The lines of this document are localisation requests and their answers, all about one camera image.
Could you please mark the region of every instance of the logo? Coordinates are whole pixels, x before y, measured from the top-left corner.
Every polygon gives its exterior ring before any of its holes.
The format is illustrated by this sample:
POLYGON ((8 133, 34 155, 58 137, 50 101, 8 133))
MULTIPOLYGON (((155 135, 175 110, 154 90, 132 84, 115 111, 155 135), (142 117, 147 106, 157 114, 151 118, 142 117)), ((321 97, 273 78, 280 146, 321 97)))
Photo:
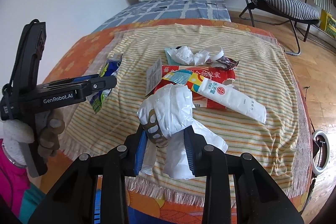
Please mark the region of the logo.
POLYGON ((220 95, 223 95, 223 94, 225 93, 225 89, 224 89, 223 87, 219 86, 219 87, 217 88, 217 92, 218 92, 220 95))
POLYGON ((44 99, 43 103, 48 104, 48 103, 52 103, 52 102, 57 102, 57 101, 61 101, 61 100, 66 100, 66 99, 70 99, 73 98, 74 95, 73 93, 69 93, 69 94, 65 94, 62 96, 57 96, 57 97, 51 97, 49 99, 44 99))

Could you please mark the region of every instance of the crumpled tissue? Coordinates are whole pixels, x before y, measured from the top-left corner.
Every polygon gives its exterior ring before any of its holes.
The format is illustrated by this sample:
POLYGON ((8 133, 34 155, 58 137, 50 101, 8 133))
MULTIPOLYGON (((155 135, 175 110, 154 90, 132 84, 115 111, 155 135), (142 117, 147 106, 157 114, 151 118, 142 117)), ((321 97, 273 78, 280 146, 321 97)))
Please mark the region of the crumpled tissue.
POLYGON ((187 46, 182 46, 179 49, 172 48, 167 52, 172 60, 182 65, 193 63, 195 66, 199 66, 205 64, 210 58, 210 52, 206 49, 202 49, 194 55, 187 46))

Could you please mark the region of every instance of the striped cushion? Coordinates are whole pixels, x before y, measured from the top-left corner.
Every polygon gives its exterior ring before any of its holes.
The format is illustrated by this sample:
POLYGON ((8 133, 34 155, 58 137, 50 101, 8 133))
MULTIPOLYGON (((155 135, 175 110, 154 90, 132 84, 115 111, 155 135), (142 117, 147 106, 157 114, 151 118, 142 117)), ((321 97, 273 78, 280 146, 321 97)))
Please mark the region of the striped cushion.
POLYGON ((311 5, 299 0, 264 0, 283 14, 299 19, 319 19, 319 12, 311 5))

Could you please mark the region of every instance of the white glove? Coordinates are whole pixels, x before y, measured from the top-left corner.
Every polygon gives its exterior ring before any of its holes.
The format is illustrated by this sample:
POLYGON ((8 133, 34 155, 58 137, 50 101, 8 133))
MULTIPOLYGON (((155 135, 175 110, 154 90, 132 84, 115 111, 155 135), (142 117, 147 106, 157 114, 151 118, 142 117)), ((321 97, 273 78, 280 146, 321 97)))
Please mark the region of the white glove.
MULTIPOLYGON (((63 113, 59 109, 39 113, 35 117, 35 123, 39 141, 38 153, 46 161, 49 156, 55 156, 59 149, 58 135, 65 128, 63 113)), ((9 160, 26 166, 19 143, 32 143, 33 141, 34 133, 28 124, 19 120, 3 121, 2 144, 9 160)))

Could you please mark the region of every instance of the white plastic bag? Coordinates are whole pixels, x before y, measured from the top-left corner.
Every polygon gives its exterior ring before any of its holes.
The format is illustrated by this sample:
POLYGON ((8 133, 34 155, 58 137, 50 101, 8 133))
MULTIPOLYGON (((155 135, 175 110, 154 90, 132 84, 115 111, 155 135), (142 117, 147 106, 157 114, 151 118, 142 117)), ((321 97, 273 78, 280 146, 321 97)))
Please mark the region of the white plastic bag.
POLYGON ((150 140, 147 140, 146 151, 142 162, 142 173, 152 175, 152 170, 156 162, 156 151, 158 148, 150 140))
MULTIPOLYGON (((192 124, 195 133, 204 136, 206 142, 211 144, 224 153, 227 151, 227 144, 225 141, 206 128, 200 122, 193 120, 192 124)), ((173 179, 192 179, 194 175, 190 171, 187 154, 184 147, 183 130, 174 134, 169 141, 166 153, 166 162, 163 173, 169 175, 173 179)))
POLYGON ((145 99, 137 112, 148 138, 159 147, 193 122, 193 95, 185 85, 168 84, 145 99))

